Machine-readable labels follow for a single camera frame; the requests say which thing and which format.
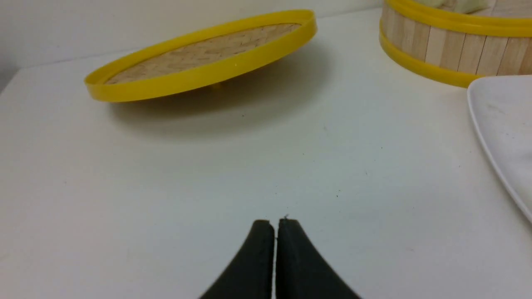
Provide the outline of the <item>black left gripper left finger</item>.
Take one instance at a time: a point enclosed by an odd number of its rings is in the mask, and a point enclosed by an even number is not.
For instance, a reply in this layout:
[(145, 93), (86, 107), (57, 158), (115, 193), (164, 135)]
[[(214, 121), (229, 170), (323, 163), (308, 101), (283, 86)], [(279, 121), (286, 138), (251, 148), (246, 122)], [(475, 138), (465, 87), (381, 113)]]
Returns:
[(270, 299), (274, 258), (274, 228), (255, 220), (241, 248), (202, 299)]

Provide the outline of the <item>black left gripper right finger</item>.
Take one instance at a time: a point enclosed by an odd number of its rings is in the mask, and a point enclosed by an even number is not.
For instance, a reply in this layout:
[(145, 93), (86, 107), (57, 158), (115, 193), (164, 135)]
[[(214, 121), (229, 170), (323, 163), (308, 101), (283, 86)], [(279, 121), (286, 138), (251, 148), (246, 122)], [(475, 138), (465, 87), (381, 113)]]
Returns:
[(298, 220), (278, 223), (276, 297), (278, 299), (358, 299), (320, 255)]

